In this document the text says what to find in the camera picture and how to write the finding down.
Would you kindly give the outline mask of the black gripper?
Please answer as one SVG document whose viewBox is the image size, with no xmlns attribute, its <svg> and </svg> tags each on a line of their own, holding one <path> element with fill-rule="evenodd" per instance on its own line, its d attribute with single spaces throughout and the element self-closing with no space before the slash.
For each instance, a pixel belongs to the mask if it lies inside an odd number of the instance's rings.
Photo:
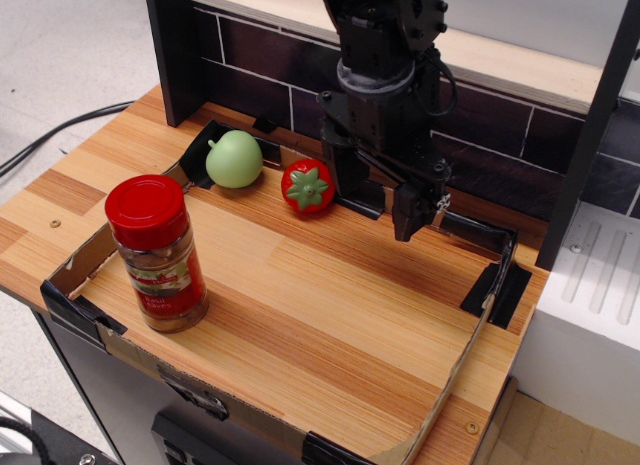
<svg viewBox="0 0 640 465">
<path fill-rule="evenodd" d="M 346 196 L 372 168 L 400 184 L 394 189 L 395 239 L 408 242 L 431 225 L 435 195 L 445 193 L 451 168 L 432 139 L 432 121 L 451 111 L 440 105 L 440 81 L 451 72 L 440 60 L 410 62 L 389 78 L 337 66 L 343 91 L 325 91 L 317 101 L 325 113 L 323 156 L 336 191 Z"/>
</svg>

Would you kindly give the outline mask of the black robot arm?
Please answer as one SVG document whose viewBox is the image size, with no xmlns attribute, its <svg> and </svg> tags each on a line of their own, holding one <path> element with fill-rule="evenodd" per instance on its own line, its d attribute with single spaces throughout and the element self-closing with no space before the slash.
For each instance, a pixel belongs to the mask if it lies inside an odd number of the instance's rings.
<svg viewBox="0 0 640 465">
<path fill-rule="evenodd" d="M 340 195 L 356 192 L 373 169 L 396 186 L 395 238 L 407 242 L 448 205 L 450 167 L 432 139 L 432 122 L 457 104 L 440 101 L 453 75 L 434 45 L 446 31 L 444 0 L 323 0 L 341 57 L 338 92 L 317 101 L 324 111 L 324 159 Z"/>
</svg>

